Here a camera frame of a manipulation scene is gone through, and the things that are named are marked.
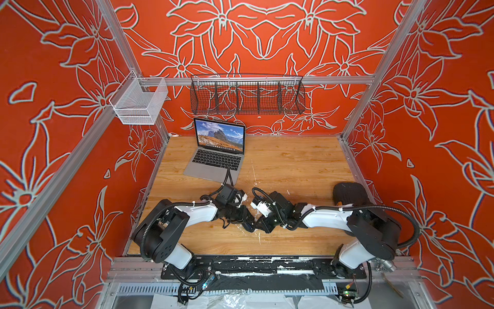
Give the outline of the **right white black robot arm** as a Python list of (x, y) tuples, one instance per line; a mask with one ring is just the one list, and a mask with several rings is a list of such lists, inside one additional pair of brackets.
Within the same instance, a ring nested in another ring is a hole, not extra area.
[(255, 227), (267, 234), (276, 226), (290, 231), (325, 227), (350, 233), (352, 242), (341, 244), (331, 261), (329, 270), (337, 278), (349, 277), (372, 260), (391, 262), (397, 249), (413, 245), (420, 235), (419, 224), (409, 213), (371, 204), (357, 183), (336, 185), (334, 206), (293, 204), (278, 192), (267, 194), (258, 187), (252, 193), (251, 206), (262, 214)]

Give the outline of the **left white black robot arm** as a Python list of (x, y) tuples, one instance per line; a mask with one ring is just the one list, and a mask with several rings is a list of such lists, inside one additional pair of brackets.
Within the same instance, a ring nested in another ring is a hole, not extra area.
[(193, 252), (179, 244), (184, 230), (190, 226), (222, 220), (224, 228), (241, 225), (247, 232), (255, 230), (255, 218), (245, 206), (247, 194), (233, 186), (231, 171), (226, 170), (220, 188), (204, 194), (199, 202), (161, 200), (137, 226), (132, 241), (139, 246), (145, 261), (168, 263), (185, 270), (195, 258)]

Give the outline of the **silver open laptop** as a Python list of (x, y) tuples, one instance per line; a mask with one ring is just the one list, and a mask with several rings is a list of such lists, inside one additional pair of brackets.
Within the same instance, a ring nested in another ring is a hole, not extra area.
[(237, 183), (245, 156), (246, 127), (242, 124), (194, 119), (197, 149), (184, 175), (219, 183)]

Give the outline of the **black oval pad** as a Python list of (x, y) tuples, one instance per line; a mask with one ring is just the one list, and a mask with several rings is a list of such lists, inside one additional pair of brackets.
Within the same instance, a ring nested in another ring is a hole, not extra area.
[(341, 182), (333, 188), (333, 201), (336, 205), (367, 205), (371, 201), (363, 185), (356, 182)]

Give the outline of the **small green circuit board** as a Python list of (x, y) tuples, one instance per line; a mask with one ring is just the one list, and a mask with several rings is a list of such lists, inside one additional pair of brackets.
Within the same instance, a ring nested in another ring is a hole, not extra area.
[(359, 292), (360, 289), (354, 283), (342, 285), (338, 288), (338, 295), (342, 299), (349, 299), (350, 301), (356, 299), (359, 296)]

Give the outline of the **grey metal fitting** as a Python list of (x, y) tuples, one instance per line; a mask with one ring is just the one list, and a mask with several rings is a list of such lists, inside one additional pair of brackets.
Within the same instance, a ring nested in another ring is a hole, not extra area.
[(375, 259), (376, 269), (380, 272), (394, 272), (397, 268), (392, 260)]

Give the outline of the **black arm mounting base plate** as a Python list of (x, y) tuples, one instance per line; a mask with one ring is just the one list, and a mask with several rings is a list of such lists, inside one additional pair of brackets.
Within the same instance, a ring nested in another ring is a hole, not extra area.
[(317, 279), (365, 279), (366, 267), (336, 270), (331, 256), (236, 256), (199, 255), (176, 273), (186, 278), (198, 278), (198, 269), (226, 276), (311, 275)]

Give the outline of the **clear plastic wall bin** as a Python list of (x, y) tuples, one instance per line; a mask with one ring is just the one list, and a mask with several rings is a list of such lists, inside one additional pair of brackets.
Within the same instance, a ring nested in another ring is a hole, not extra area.
[(109, 99), (124, 125), (154, 125), (169, 90), (163, 77), (139, 77), (131, 70)]

